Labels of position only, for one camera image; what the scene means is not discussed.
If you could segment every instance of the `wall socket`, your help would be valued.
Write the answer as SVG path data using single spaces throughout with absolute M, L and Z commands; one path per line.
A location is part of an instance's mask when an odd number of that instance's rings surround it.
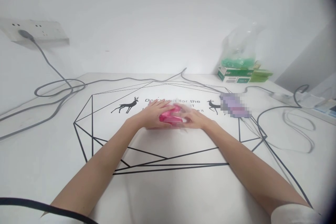
M 0 29 L 11 41 L 18 43 L 27 41 L 19 30 L 29 32 L 36 41 L 69 41 L 58 22 L 0 18 Z

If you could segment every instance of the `white desk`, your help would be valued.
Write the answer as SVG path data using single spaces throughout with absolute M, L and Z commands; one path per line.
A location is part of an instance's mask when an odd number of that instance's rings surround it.
M 163 74 L 100 74 L 88 73 L 80 80 L 90 82 L 98 79 L 117 79 L 123 77 L 166 79 Z M 225 86 L 232 92 L 243 92 L 247 85 L 224 84 L 213 75 L 186 75 L 188 79 L 208 85 Z M 211 90 L 183 83 L 180 77 L 173 82 L 147 83 L 148 81 L 123 80 L 118 82 L 100 82 L 86 87 L 74 95 L 61 108 L 52 120 L 33 129 L 17 134 L 0 142 L 1 157 L 1 197 L 21 197 L 50 203 L 67 182 L 85 164 L 84 155 L 74 129 L 74 121 L 92 94 L 115 90 L 110 93 L 93 96 L 93 111 L 118 100 L 94 113 L 94 137 L 108 140 L 122 125 L 126 118 L 139 112 L 147 105 L 146 99 L 166 98 L 190 100 L 195 109 L 216 120 L 237 139 L 239 138 L 238 119 L 218 115 L 209 109 L 208 100 L 219 104 L 219 96 Z M 288 91 L 271 82 L 260 86 L 274 92 Z M 112 110 L 119 104 L 131 103 L 135 97 L 138 103 L 126 114 L 127 108 Z M 51 102 L 59 97 L 38 98 L 18 109 Z M 263 90 L 250 88 L 245 96 L 252 115 L 257 118 L 265 109 L 281 106 Z M 86 106 L 77 122 L 89 134 L 91 128 L 91 106 Z M 1 135 L 31 125 L 49 117 L 56 105 L 37 108 L 0 123 Z M 267 112 L 260 119 L 260 125 L 268 135 L 267 140 L 283 149 L 307 151 L 306 140 L 282 121 L 283 109 Z M 294 111 L 312 120 L 316 131 L 305 131 L 315 142 L 312 153 L 302 154 L 295 151 L 274 148 L 282 161 L 296 177 L 313 207 L 324 214 L 333 195 L 335 175 L 334 151 L 336 147 L 336 127 L 301 111 Z M 304 119 L 292 117 L 298 124 Z M 91 157 L 92 138 L 78 129 L 87 159 Z M 256 138 L 247 127 L 240 123 L 241 141 Z M 94 141 L 94 152 L 100 148 L 102 140 Z M 245 142 L 253 149 L 260 139 Z M 92 213 L 98 223 L 268 223 L 270 220 L 230 170 L 229 166 L 190 168 L 196 163 L 225 163 L 208 136 L 201 130 L 154 130 L 142 129 L 132 140 L 130 147 L 171 158 L 163 161 L 161 157 L 128 149 L 123 160 L 131 166 L 119 165 L 119 174 L 115 175 Z M 282 176 L 283 171 L 262 143 L 254 151 Z M 149 163 L 159 166 L 137 166 Z M 157 169 L 165 171 L 148 171 Z M 0 207 L 0 219 L 3 223 L 36 223 L 41 212 L 13 206 Z

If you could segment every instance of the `cardboard box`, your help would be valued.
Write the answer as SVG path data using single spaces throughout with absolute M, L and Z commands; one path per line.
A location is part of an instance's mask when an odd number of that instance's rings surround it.
M 236 83 L 238 77 L 236 76 L 224 76 L 223 82 L 226 83 Z
M 251 75 L 250 82 L 265 82 L 273 73 L 265 69 L 255 70 Z
M 225 76 L 246 76 L 250 77 L 253 73 L 253 69 L 236 69 L 236 68 L 225 68 L 225 67 L 220 67 L 218 70 L 217 76 L 224 81 Z
M 238 77 L 236 83 L 249 83 L 251 77 Z

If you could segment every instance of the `hand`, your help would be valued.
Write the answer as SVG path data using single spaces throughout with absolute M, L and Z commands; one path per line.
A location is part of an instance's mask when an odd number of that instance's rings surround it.
M 172 125 L 167 122 L 160 122 L 159 116 L 168 110 L 174 108 L 174 106 L 167 106 L 170 103 L 170 100 L 161 100 L 157 99 L 151 102 L 146 108 L 140 111 L 138 114 L 135 114 L 131 117 L 134 122 L 139 123 L 140 128 L 171 128 Z
M 173 116 L 186 118 L 187 122 L 178 123 L 177 126 L 184 128 L 200 128 L 205 129 L 214 121 L 200 113 L 199 111 L 190 108 L 184 104 L 175 103 L 174 105 L 181 107 L 181 113 L 172 113 Z

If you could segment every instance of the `black deer print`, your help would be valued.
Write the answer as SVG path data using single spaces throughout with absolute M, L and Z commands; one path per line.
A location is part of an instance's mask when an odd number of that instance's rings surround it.
M 120 107 L 118 107 L 118 108 L 116 108 L 116 109 L 119 109 L 119 113 L 120 113 L 120 110 L 121 109 L 123 109 L 123 108 L 125 108 L 125 107 L 128 107 L 128 110 L 126 111 L 126 114 L 128 114 L 128 112 L 131 110 L 131 108 L 132 107 L 134 107 L 136 104 L 137 104 L 137 102 L 138 102 L 138 99 L 139 99 L 139 97 L 134 97 L 134 101 L 132 102 L 132 103 L 130 103 L 130 104 L 120 104 Z
M 209 102 L 209 106 L 210 106 L 209 109 L 210 109 L 211 111 L 214 112 L 214 110 L 211 109 L 211 108 L 214 108 L 214 109 L 216 110 L 217 115 L 218 115 L 217 109 L 219 109 L 221 106 L 220 106 L 220 105 L 215 105 L 215 104 L 213 104 L 213 103 L 212 103 L 212 100 L 209 100 L 208 102 Z

